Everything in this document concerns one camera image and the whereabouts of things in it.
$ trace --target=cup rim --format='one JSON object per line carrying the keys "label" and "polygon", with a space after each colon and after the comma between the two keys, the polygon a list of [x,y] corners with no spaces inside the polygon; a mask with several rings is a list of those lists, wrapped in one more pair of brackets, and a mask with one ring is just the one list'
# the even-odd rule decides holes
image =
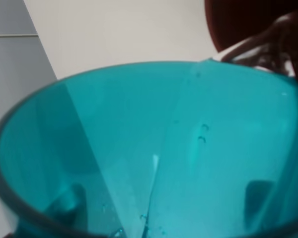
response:
{"label": "cup rim", "polygon": [[[41,89],[36,90],[35,92],[31,93],[18,103],[16,103],[0,120],[0,139],[3,132],[3,129],[6,123],[10,120],[10,118],[14,115],[15,112],[28,100],[34,97],[36,94],[43,92],[45,89],[53,87],[57,84],[64,83],[64,80],[71,80],[75,76],[90,73],[92,71],[98,71],[118,66],[126,66],[126,65],[137,65],[143,63],[159,63],[159,62],[187,62],[187,63],[195,63],[193,61],[151,61],[151,62],[137,62],[137,63],[127,63],[127,64],[119,64],[113,66],[102,67],[98,69],[89,70],[86,72],[78,73],[69,77],[66,77],[62,80],[58,80],[53,82]],[[2,200],[8,208],[17,214],[18,217],[21,219],[29,222],[30,224],[39,227],[39,229],[48,232],[52,235],[60,236],[60,237],[67,237],[67,238],[105,238],[106,235],[93,235],[88,232],[83,232],[80,230],[72,229],[62,224],[56,223],[53,220],[49,219],[48,217],[42,215],[38,211],[36,211],[31,206],[27,205],[25,201],[23,201],[8,185],[7,181],[5,180],[3,174],[0,170],[0,200]],[[298,235],[298,219],[292,222],[289,222],[285,225],[277,227],[275,229],[253,234],[250,236],[238,236],[237,238],[286,238],[293,235]]]}

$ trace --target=gray surface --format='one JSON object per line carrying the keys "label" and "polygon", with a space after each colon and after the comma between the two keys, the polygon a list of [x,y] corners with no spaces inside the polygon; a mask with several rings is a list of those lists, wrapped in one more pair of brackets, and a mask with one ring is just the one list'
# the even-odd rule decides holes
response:
{"label": "gray surface", "polygon": [[[0,118],[18,101],[55,81],[38,37],[0,38]],[[0,238],[9,231],[0,205]]]}
{"label": "gray surface", "polygon": [[0,0],[0,34],[35,34],[23,0]]}

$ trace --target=teal plastic container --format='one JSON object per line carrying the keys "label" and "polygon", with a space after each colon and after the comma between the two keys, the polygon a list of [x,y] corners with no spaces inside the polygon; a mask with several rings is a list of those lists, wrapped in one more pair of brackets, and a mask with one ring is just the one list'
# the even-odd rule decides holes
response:
{"label": "teal plastic container", "polygon": [[72,76],[0,122],[14,238],[297,238],[298,85],[207,60]]}

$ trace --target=white wall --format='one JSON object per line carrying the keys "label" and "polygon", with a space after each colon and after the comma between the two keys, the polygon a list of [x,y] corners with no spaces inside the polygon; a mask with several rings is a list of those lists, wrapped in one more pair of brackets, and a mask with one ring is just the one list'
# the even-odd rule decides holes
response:
{"label": "white wall", "polygon": [[108,65],[216,51],[203,0],[24,0],[58,79]]}

